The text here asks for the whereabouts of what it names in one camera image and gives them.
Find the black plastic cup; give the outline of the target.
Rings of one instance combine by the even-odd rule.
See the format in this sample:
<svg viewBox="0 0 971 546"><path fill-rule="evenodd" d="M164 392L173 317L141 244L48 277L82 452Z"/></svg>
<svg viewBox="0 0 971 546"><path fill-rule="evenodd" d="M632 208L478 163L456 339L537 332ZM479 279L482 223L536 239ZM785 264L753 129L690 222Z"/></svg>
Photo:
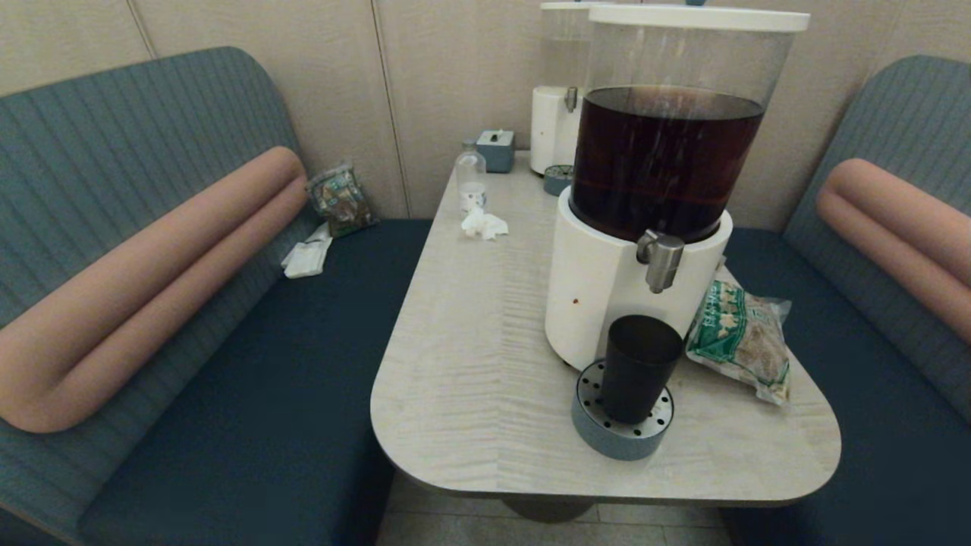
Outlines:
<svg viewBox="0 0 971 546"><path fill-rule="evenodd" d="M683 352L683 336L649 315L622 315L608 331L602 401L621 424L648 419Z"/></svg>

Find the teal upholstered booth bench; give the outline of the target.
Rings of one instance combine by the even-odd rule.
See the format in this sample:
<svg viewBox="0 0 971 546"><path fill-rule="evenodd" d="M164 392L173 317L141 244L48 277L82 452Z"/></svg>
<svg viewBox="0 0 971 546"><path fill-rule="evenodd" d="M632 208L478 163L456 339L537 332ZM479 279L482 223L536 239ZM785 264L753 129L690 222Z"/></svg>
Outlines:
<svg viewBox="0 0 971 546"><path fill-rule="evenodd" d="M881 69L784 231L729 242L746 290L791 301L786 342L828 398L842 450L814 494L722 519L734 546L971 546L971 344L816 214L852 158L971 215L971 64L914 55Z"/></svg>
<svg viewBox="0 0 971 546"><path fill-rule="evenodd" d="M204 49L0 98L0 328L261 153L303 160L253 56ZM371 546L393 466L369 400L431 228L386 220L319 276L305 202L97 413L0 419L0 546Z"/></svg>

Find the dark tea beverage dispenser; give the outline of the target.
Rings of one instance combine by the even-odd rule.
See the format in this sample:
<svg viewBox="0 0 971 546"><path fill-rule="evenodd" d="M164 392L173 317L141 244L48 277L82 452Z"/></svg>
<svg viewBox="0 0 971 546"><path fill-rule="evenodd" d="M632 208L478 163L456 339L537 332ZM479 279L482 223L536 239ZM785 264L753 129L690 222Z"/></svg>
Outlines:
<svg viewBox="0 0 971 546"><path fill-rule="evenodd" d="M556 204L545 336L563 362L604 355L610 325L651 315L687 335L731 238L726 207L804 11L676 4L590 9L592 44L573 183ZM684 242L652 293L645 231Z"/></svg>

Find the clear snack bag dark print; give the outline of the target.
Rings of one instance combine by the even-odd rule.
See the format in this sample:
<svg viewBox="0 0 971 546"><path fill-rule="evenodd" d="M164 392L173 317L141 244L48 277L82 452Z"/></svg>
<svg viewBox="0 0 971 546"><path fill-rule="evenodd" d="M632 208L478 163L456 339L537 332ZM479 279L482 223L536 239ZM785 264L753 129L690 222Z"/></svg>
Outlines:
<svg viewBox="0 0 971 546"><path fill-rule="evenodd" d="M313 210L325 220L334 238L379 224L379 217L357 182L350 160L313 176L306 183L306 193Z"/></svg>

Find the crumpled white tissue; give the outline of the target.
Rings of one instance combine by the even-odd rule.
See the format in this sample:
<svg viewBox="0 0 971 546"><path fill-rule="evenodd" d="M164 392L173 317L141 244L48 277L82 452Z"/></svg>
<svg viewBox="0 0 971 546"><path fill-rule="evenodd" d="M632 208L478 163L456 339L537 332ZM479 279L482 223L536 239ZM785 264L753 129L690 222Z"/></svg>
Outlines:
<svg viewBox="0 0 971 546"><path fill-rule="evenodd" d="M481 207L474 206L461 222L461 230L466 237L482 240L494 240L499 236L509 235L507 222L496 215L486 213Z"/></svg>

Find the dark table pedestal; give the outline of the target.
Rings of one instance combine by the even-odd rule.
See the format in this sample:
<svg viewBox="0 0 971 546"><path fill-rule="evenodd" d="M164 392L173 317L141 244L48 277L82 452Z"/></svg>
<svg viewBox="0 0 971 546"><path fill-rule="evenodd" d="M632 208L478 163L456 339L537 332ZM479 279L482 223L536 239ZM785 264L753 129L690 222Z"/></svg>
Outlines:
<svg viewBox="0 0 971 546"><path fill-rule="evenodd" d="M503 504L514 513L531 521L542 524L562 524L575 521L594 508L594 504L580 504L573 501L527 500L526 498L512 498L503 500Z"/></svg>

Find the pink cylindrical back bolster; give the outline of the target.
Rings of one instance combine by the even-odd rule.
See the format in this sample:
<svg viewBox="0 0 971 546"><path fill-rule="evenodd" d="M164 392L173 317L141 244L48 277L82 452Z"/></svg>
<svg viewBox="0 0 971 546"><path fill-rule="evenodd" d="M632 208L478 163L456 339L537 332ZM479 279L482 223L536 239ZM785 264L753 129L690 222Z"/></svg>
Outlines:
<svg viewBox="0 0 971 546"><path fill-rule="evenodd" d="M971 215L861 158L830 172L815 210L971 346Z"/></svg>
<svg viewBox="0 0 971 546"><path fill-rule="evenodd" d="M0 328L0 419L66 431L100 411L305 206L306 170L274 146Z"/></svg>

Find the clear plastic bottle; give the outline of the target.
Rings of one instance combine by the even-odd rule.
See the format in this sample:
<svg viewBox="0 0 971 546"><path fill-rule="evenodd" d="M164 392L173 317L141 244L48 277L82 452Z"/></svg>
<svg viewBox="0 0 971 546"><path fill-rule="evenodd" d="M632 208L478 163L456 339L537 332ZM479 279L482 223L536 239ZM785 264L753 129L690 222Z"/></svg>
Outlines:
<svg viewBox="0 0 971 546"><path fill-rule="evenodd" d="M486 158L476 148L475 139L465 139L462 153L454 163L454 173L457 177L457 192L459 211L468 215L473 209L485 210L486 185L483 176L488 173Z"/></svg>

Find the blue-grey tissue box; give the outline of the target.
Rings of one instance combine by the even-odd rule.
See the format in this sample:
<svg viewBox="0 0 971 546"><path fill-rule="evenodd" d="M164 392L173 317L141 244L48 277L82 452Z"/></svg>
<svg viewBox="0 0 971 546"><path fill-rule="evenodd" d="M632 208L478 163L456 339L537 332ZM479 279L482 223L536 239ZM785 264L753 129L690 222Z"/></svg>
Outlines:
<svg viewBox="0 0 971 546"><path fill-rule="evenodd" d="M485 159L486 172L506 174L514 166L514 138L516 132L506 129L483 131L476 139L476 151Z"/></svg>

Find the white napkin packet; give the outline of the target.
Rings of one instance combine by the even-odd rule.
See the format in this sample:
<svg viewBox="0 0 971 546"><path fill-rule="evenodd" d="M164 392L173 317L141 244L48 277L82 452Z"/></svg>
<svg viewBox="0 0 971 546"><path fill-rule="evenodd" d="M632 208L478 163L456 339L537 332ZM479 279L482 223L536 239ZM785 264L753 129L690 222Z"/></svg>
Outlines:
<svg viewBox="0 0 971 546"><path fill-rule="evenodd" d="M323 222L304 241L297 243L284 257L281 263L284 276L288 279L296 279L322 273L333 240L329 222Z"/></svg>

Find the green printed snack bag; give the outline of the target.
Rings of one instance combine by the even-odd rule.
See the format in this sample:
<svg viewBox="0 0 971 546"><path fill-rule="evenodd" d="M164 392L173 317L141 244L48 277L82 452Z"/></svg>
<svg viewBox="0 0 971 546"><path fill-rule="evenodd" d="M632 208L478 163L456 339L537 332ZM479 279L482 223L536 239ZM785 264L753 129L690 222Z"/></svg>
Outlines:
<svg viewBox="0 0 971 546"><path fill-rule="evenodd" d="M792 357L783 326L791 301L743 289L724 264L699 304L684 352L777 406L790 402Z"/></svg>

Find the clear water beverage dispenser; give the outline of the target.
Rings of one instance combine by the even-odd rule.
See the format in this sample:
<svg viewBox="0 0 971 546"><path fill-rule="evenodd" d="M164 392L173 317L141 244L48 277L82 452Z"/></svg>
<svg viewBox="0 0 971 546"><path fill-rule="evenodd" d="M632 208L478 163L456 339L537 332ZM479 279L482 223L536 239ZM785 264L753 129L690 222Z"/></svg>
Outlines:
<svg viewBox="0 0 971 546"><path fill-rule="evenodd" d="M544 2L541 9L540 76L532 90L530 168L542 175L551 165L573 165L580 109L585 97L592 44L589 10L603 2ZM578 89L578 105L568 114L564 94Z"/></svg>

